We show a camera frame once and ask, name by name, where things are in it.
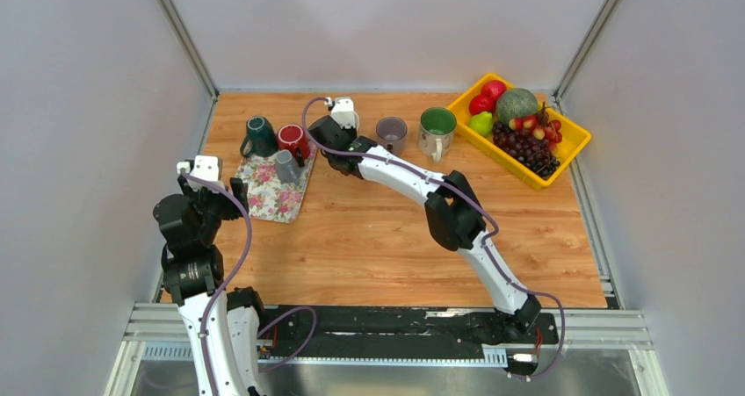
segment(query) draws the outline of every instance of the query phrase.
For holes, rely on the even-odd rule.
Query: bunch of grapes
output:
[[[549,140],[538,140],[530,131],[514,131],[498,121],[492,132],[495,146],[541,178],[548,179],[559,168],[559,161],[548,148]]]

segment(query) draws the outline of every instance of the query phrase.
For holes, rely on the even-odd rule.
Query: green fruit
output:
[[[482,112],[477,115],[473,115],[471,120],[468,121],[468,126],[472,130],[486,137],[491,134],[491,127],[494,125],[494,119],[491,117],[491,112]]]
[[[537,111],[538,99],[526,89],[507,90],[496,101],[496,116],[503,124],[510,122],[510,119],[527,117]]]

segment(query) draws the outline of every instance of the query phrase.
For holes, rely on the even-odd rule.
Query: red mug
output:
[[[307,135],[302,126],[289,124],[279,128],[277,143],[279,143],[280,149],[289,150],[301,167],[305,166],[304,161],[310,157],[310,147],[307,144]]]

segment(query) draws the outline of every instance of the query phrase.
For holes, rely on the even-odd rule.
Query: mug handle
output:
[[[254,143],[251,142],[251,138],[247,135],[246,138],[243,139],[243,143],[241,144],[241,156],[250,157],[253,153]]]
[[[305,167],[305,161],[302,158],[302,153],[300,151],[300,148],[295,148],[295,160],[298,161],[298,166],[303,168]]]
[[[442,160],[442,139],[436,139],[435,140],[435,153],[432,154],[432,159],[435,162],[440,162]]]

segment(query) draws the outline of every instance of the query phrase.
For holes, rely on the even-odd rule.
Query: yellow tray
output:
[[[557,111],[551,108],[546,108],[546,113],[549,119],[558,119],[561,121],[561,135],[563,140],[556,146],[556,152],[554,155],[561,165],[548,179],[543,179],[540,176],[533,173],[530,169],[523,166],[522,163],[513,159],[510,155],[504,153],[500,148],[495,146],[492,141],[491,134],[488,137],[481,137],[477,132],[468,127],[468,121],[471,119],[471,113],[468,111],[468,105],[471,103],[471,99],[481,93],[481,87],[487,82],[492,80],[499,80],[503,82],[507,89],[513,89],[513,86],[508,81],[504,80],[496,74],[486,74],[476,84],[471,86],[470,89],[466,90],[465,93],[460,95],[451,104],[448,105],[447,109],[455,114],[455,118],[458,120],[458,124],[455,127],[455,131],[458,134],[470,141],[471,144],[476,146],[479,150],[484,152],[487,156],[499,162],[502,166],[507,168],[510,172],[515,174],[518,178],[523,180],[526,184],[530,185],[536,190],[546,188],[551,185],[554,180],[564,171],[564,169],[572,162],[582,148],[587,145],[589,139],[592,137],[589,131],[585,130],[581,126],[578,126],[575,122],[568,119],[567,117],[561,116]]]

